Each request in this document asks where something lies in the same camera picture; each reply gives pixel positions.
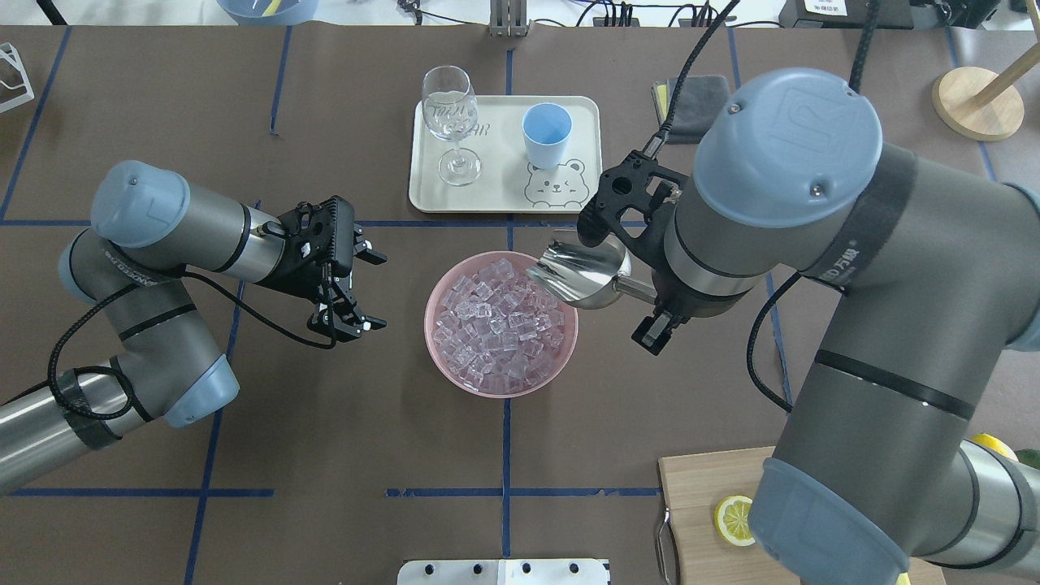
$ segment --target wooden cutting board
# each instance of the wooden cutting board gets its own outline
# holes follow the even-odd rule
[[[727,495],[755,497],[772,447],[658,460],[665,503],[679,551],[682,585],[799,585],[798,576],[761,546],[734,546],[716,532],[714,508]],[[910,559],[912,585],[945,585],[942,569]]]

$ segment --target blue bucket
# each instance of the blue bucket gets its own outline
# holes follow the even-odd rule
[[[282,0],[278,10],[265,17],[263,12],[270,5],[270,0],[257,0],[256,8],[253,7],[254,0],[216,0],[216,3],[235,22],[243,25],[291,26],[313,19],[318,9],[318,0]]]

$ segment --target wooden stand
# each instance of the wooden stand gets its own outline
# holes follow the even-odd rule
[[[1015,133],[1025,105],[1011,84],[1040,62],[1040,16],[1036,0],[1025,0],[1038,43],[999,75],[978,67],[959,67],[935,80],[932,103],[954,130],[977,141],[1003,141]]]

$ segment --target white label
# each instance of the white label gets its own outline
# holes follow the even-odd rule
[[[805,9],[817,15],[848,17],[844,0],[805,0]]]

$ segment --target lemon slice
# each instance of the lemon slice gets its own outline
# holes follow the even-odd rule
[[[994,437],[993,435],[988,435],[986,433],[979,433],[978,435],[971,437],[971,442],[979,443],[983,447],[988,447],[993,451],[1004,455],[1012,461],[1018,461],[1018,456],[1015,452],[1007,446],[1003,440]]]
[[[750,546],[755,543],[748,527],[748,513],[751,512],[751,498],[747,495],[730,495],[716,506],[716,530],[726,542],[737,546]]]

